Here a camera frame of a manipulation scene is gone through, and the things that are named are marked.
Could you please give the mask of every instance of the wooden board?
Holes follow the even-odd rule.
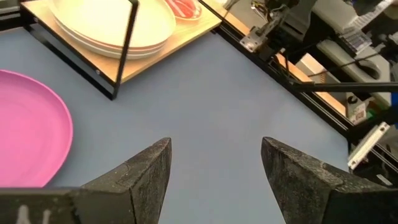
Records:
[[[207,5],[209,5],[212,9],[214,9],[219,15],[222,15],[229,23],[231,23],[235,28],[241,31],[243,34],[247,35],[250,32],[250,28],[248,28],[245,24],[243,24],[238,18],[236,18],[232,13],[229,13],[225,10],[221,4],[215,2],[215,0],[203,0]],[[278,54],[279,63],[285,68],[285,58]],[[312,82],[311,78],[309,78],[306,74],[303,73],[300,69],[298,69],[294,64],[289,62],[289,70],[290,72],[300,81],[302,82]],[[346,116],[346,108],[342,105],[338,100],[332,97],[329,93],[326,92],[317,92],[318,96],[320,96],[323,100],[325,100],[330,106],[332,106],[335,110],[341,113],[343,116]]]
[[[23,2],[22,4],[38,19],[53,29],[53,31],[61,38],[65,39],[73,48],[81,53],[82,56],[87,58],[93,65],[97,66],[97,68],[99,68],[106,76],[112,80],[116,80],[119,60],[107,58],[105,56],[90,52],[71,40],[71,38],[69,38],[69,36],[67,36],[55,23],[53,15],[47,7],[46,0],[29,1]],[[213,28],[217,27],[220,23],[221,20],[205,7],[202,8],[202,17],[196,22],[191,23],[177,21],[176,30],[171,38],[167,41],[162,51],[153,57],[139,60],[128,60],[126,62],[123,71],[122,82],[125,82],[138,75],[143,70],[149,68],[163,58],[166,58],[176,50],[206,34]]]

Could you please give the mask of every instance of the metal bracket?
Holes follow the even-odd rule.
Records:
[[[252,27],[250,33],[243,37],[239,43],[250,53],[254,53],[260,46],[263,45],[265,41],[268,40],[267,35],[281,22],[283,22],[288,11],[289,10],[286,9],[281,12],[275,12],[272,16],[272,20],[261,28],[256,26]]]
[[[354,151],[349,155],[348,167],[354,170],[372,150],[374,145],[383,137],[388,131],[390,126],[382,122],[380,125],[375,126],[368,132],[368,134],[362,139],[362,141],[356,146]]]

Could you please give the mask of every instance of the black metal rod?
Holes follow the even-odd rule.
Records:
[[[122,55],[120,57],[118,75],[116,76],[116,82],[113,86],[113,88],[114,88],[113,94],[112,94],[113,99],[116,99],[116,97],[118,97],[119,88],[120,88],[121,80],[122,80],[122,76],[123,76],[124,64],[126,63],[127,53],[128,53],[129,46],[130,46],[130,40],[131,40],[131,36],[132,36],[132,28],[134,27],[134,23],[136,22],[137,11],[138,11],[138,7],[139,7],[138,0],[128,0],[128,1],[131,2],[131,11],[130,11],[129,22],[127,24],[126,36],[124,38]]]
[[[398,92],[398,82],[380,83],[293,83],[294,90],[299,92],[335,92],[335,93],[392,93]]]

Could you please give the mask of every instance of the black metal frame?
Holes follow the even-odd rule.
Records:
[[[82,56],[77,50],[75,50],[69,43],[64,41],[58,34],[56,34],[51,28],[49,28],[44,22],[39,18],[36,18],[33,13],[31,13],[26,7],[22,5],[22,2],[34,1],[34,0],[19,0],[20,10],[18,12],[13,12],[11,14],[20,14],[20,17],[15,17],[12,19],[7,19],[2,21],[0,19],[0,30],[11,29],[14,27],[23,26],[28,32],[30,32],[38,41],[43,43],[48,49],[60,57],[65,63],[67,63],[71,68],[78,72],[83,78],[88,80],[93,86],[99,89],[105,96],[110,100],[117,97],[118,91],[121,85],[121,79],[123,74],[123,68],[126,61],[127,50],[129,47],[132,28],[135,23],[135,18],[137,14],[137,8],[139,6],[138,0],[127,0],[132,4],[130,20],[127,25],[126,37],[124,41],[124,47],[122,51],[122,56],[120,59],[118,74],[115,81],[110,80],[102,71],[95,67],[91,62],[89,62],[84,56]],[[384,113],[379,116],[369,119],[359,125],[354,125],[345,116],[340,114],[337,110],[331,107],[327,102],[325,102],[315,91],[363,91],[363,92],[377,92],[377,91],[398,91],[398,84],[396,83],[372,83],[372,84],[357,84],[350,83],[345,85],[322,85],[313,83],[299,83],[291,82],[287,78],[286,71],[281,70],[279,62],[275,60],[263,61],[258,55],[248,52],[239,41],[244,37],[244,35],[237,30],[232,24],[230,24],[223,16],[219,15],[215,10],[213,10],[209,5],[207,5],[202,0],[199,0],[207,9],[209,9],[214,15],[218,16],[222,22],[221,24],[213,30],[213,32],[222,36],[226,41],[233,45],[238,51],[244,54],[249,60],[255,63],[259,68],[265,71],[270,77],[272,77],[277,83],[282,85],[286,90],[299,99],[303,104],[309,107],[314,113],[319,115],[324,121],[326,121],[330,126],[337,130],[342,136],[344,136],[349,144],[357,144],[360,139],[362,139],[366,133],[371,130],[376,124],[381,121],[386,121],[389,124],[395,123],[398,119],[395,117],[398,111],[398,106],[393,106],[389,108]],[[33,27],[34,24],[38,24],[43,27],[49,34],[60,41],[69,51],[71,51],[76,57],[78,57],[82,62],[88,65],[94,73],[98,74],[106,83],[110,84],[113,88],[112,91],[106,89],[99,81],[94,79],[88,72],[84,71],[80,66],[78,66],[71,58],[62,53],[59,49],[54,47],[48,40],[46,40],[39,32]],[[297,60],[299,57],[292,57],[293,60]],[[388,165],[390,170],[395,171],[398,174],[398,160],[386,149],[380,145],[372,150],[372,156],[369,156],[369,163],[363,166],[359,166],[355,172],[358,175],[366,177],[369,173],[367,170],[369,166],[375,164],[378,166],[381,162]]]
[[[118,71],[116,75],[116,80],[110,79],[103,71],[101,71],[97,66],[92,64],[87,58],[82,56],[79,51],[73,48],[67,41],[65,41],[62,37],[60,37],[56,32],[54,32],[46,23],[40,20],[40,18],[36,17],[32,12],[28,10],[23,5],[23,2],[34,1],[34,0],[19,0],[19,13],[21,16],[13,18],[13,21],[7,19],[4,21],[4,24],[8,24],[8,26],[4,26],[0,23],[0,30],[11,29],[15,27],[22,26],[26,31],[28,31],[32,36],[34,36],[39,42],[46,46],[49,50],[51,50],[55,55],[57,55],[60,59],[62,59],[66,64],[71,66],[77,73],[79,73],[84,79],[89,81],[96,89],[98,89],[102,94],[104,94],[110,100],[116,99],[119,93],[119,88],[121,85],[124,65],[126,63],[127,52],[129,49],[129,43],[132,36],[132,29],[134,27],[134,23],[136,21],[137,11],[139,7],[138,0],[126,0],[131,3],[131,12],[129,16],[129,21],[127,23],[126,36],[124,38],[124,45],[121,52],[121,58],[119,61]],[[91,71],[87,72],[83,68],[81,68],[74,60],[72,60],[69,56],[63,53],[60,49],[56,48],[53,44],[50,43],[48,39],[46,39],[43,35],[40,34],[37,28],[34,27],[34,24],[38,24],[41,28],[44,28],[49,34],[52,35],[57,41],[62,43],[64,47],[66,47],[75,57],[77,57],[80,61],[82,61],[85,65],[90,67]],[[90,74],[97,74],[99,78],[105,81],[106,84],[110,85],[111,89],[101,83],[97,78]]]

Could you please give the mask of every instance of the wooden shelf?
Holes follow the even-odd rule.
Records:
[[[119,60],[108,58],[96,53],[90,52],[85,48],[78,45],[69,36],[67,36],[61,28],[55,23],[52,13],[47,7],[46,0],[28,1],[22,3],[31,13],[33,13],[38,19],[49,26],[55,33],[61,38],[66,40],[73,48],[87,58],[93,65],[97,66],[106,76],[111,80],[116,80],[116,73],[118,70]],[[159,62],[163,58],[166,58],[173,52],[189,44],[198,37],[206,34],[213,28],[217,27],[221,23],[221,20],[217,18],[205,7],[202,7],[202,16],[196,22],[180,22],[177,21],[176,30],[174,34],[167,41],[165,47],[155,56],[139,59],[139,60],[128,60],[124,66],[122,82],[135,77],[145,69],[149,68],[153,64]]]

